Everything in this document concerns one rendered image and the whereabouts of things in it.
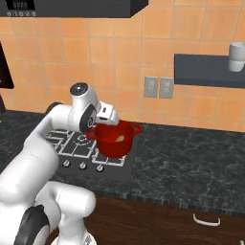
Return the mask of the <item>dark wood drawer front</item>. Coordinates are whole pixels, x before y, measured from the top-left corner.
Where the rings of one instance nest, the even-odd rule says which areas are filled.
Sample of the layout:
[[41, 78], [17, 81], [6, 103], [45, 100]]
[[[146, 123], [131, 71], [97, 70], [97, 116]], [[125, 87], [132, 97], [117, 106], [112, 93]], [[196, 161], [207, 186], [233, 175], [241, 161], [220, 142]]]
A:
[[245, 219], [157, 206], [154, 245], [245, 245]]

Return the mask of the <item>black hob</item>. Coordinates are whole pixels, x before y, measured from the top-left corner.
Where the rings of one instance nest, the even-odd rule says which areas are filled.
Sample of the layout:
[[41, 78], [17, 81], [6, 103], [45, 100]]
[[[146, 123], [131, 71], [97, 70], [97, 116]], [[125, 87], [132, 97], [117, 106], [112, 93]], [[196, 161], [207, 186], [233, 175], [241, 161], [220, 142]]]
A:
[[[79, 174], [100, 179], [128, 182], [135, 163], [139, 136], [136, 135], [134, 137], [130, 152], [121, 158], [103, 156], [99, 152], [95, 140], [87, 140], [84, 135], [74, 131], [51, 131], [48, 133], [46, 140], [53, 145], [59, 156], [59, 169], [71, 175]], [[71, 163], [69, 167], [62, 165], [66, 160]], [[79, 168], [82, 162], [87, 165], [87, 169]], [[98, 165], [103, 165], [103, 172], [96, 171]]]

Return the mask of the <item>black range hood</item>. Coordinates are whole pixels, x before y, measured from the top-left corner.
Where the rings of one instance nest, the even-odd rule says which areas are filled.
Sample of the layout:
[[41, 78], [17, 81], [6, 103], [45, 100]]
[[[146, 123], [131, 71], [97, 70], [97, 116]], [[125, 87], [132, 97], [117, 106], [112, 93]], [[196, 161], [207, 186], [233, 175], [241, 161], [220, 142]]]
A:
[[148, 0], [0, 0], [0, 17], [130, 18]]

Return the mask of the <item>dark wood cupboard door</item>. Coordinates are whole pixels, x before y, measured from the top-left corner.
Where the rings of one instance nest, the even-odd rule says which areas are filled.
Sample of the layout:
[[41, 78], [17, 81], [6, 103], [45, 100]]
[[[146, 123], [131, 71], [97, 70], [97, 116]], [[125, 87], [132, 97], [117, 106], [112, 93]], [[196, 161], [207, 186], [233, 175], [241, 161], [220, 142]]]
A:
[[103, 196], [84, 219], [98, 245], [151, 245], [154, 220], [154, 205]]

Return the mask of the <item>white jar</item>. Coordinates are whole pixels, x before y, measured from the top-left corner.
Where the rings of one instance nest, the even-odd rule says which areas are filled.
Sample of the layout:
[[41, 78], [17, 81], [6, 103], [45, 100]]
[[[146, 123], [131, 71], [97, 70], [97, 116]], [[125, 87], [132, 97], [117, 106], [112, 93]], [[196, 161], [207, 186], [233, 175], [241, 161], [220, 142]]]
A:
[[233, 42], [229, 48], [228, 68], [232, 72], [241, 72], [245, 67], [245, 42]]

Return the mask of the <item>dark wall shelf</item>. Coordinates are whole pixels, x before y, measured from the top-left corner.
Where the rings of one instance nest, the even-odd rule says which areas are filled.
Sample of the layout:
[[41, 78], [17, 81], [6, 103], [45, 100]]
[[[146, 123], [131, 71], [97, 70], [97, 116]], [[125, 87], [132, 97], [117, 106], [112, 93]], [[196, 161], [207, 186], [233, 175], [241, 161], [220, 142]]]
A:
[[241, 72], [228, 68], [227, 56], [174, 55], [174, 82], [181, 85], [245, 89], [245, 67]]

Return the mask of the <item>grey wall socket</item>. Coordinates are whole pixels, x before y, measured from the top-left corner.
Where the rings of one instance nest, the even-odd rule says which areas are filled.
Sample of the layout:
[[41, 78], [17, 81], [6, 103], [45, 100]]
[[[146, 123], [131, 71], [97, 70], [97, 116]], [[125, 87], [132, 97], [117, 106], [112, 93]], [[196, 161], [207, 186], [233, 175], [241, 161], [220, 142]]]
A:
[[171, 99], [173, 96], [174, 78], [161, 78], [159, 97], [161, 99]]
[[158, 94], [158, 77], [145, 77], [144, 97], [156, 98]]

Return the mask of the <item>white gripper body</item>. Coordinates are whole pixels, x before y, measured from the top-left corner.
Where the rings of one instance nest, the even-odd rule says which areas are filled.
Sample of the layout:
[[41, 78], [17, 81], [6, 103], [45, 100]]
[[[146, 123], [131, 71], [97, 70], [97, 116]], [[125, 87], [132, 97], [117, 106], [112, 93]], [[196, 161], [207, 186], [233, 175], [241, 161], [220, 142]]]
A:
[[119, 121], [119, 115], [111, 104], [103, 104], [101, 106], [96, 118], [97, 123], [117, 125]]

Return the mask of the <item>red pot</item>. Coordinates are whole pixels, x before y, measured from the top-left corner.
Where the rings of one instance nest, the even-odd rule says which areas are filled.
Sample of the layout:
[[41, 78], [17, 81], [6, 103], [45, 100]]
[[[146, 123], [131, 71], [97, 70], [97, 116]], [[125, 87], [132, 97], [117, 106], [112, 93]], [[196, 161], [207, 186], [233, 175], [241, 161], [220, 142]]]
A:
[[[120, 158], [127, 155], [133, 144], [134, 136], [143, 132], [139, 123], [120, 120], [117, 125], [99, 123], [86, 131], [88, 140], [96, 140], [100, 153], [109, 158]], [[124, 135], [124, 140], [115, 142]]]

